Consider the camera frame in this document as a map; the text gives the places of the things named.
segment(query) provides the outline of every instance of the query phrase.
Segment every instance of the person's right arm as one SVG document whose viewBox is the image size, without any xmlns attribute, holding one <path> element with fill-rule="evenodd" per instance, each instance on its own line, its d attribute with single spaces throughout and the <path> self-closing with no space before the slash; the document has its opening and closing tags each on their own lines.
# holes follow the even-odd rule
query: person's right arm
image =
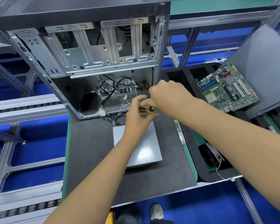
<svg viewBox="0 0 280 224">
<path fill-rule="evenodd" d="M 223 113 L 180 83 L 161 80 L 149 93 L 142 107 L 155 106 L 197 131 L 280 210 L 280 135 Z"/>
</svg>

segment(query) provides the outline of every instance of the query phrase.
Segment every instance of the hexagonal mesh vent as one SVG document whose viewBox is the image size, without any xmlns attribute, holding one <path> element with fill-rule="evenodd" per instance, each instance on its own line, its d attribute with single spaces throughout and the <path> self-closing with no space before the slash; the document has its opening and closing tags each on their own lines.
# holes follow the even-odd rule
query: hexagonal mesh vent
<svg viewBox="0 0 280 224">
<path fill-rule="evenodd" d="M 121 101 L 116 98 L 109 98 L 104 102 L 103 109 L 109 113 L 109 112 L 115 112 L 118 111 L 121 107 Z"/>
</svg>

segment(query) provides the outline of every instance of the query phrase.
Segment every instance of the green tabletop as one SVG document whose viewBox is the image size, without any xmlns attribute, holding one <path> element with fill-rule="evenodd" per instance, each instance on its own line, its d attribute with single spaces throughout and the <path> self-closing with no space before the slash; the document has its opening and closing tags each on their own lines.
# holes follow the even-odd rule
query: green tabletop
<svg viewBox="0 0 280 224">
<path fill-rule="evenodd" d="M 171 15 L 277 5 L 277 0 L 171 0 Z"/>
</svg>

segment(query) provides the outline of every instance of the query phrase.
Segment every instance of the motherboard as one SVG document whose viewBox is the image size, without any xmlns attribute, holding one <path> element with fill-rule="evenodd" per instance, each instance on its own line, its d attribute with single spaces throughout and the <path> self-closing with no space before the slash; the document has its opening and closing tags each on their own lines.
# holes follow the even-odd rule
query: motherboard
<svg viewBox="0 0 280 224">
<path fill-rule="evenodd" d="M 224 64 L 203 78 L 198 86 L 210 105 L 226 113 L 259 101 L 256 92 L 232 63 Z"/>
</svg>

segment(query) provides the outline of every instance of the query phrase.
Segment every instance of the yellow and black screwdriver handle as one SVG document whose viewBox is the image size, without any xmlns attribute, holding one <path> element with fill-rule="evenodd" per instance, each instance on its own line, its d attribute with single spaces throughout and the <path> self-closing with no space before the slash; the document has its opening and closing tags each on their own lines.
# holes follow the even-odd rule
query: yellow and black screwdriver handle
<svg viewBox="0 0 280 224">
<path fill-rule="evenodd" d="M 149 113 L 154 113 L 154 112 L 155 112 L 155 108 L 156 108 L 156 107 L 149 106 L 148 112 L 149 112 Z"/>
</svg>

